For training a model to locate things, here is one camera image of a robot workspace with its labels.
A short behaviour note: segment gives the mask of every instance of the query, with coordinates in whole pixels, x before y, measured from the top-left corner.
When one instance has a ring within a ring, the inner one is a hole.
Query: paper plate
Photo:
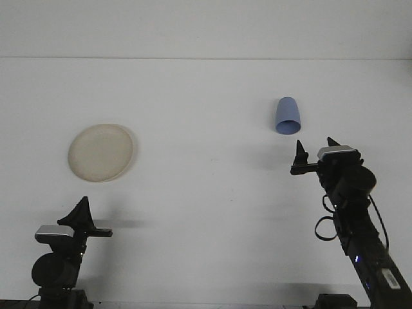
[[[98,124],[80,133],[69,148],[69,166],[89,182],[105,182],[119,176],[133,154],[130,135],[116,124]]]

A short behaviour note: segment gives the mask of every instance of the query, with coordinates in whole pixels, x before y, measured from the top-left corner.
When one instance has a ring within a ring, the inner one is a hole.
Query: plastic cup
[[[294,98],[279,100],[275,115],[275,128],[281,134],[294,134],[301,129],[301,117]]]

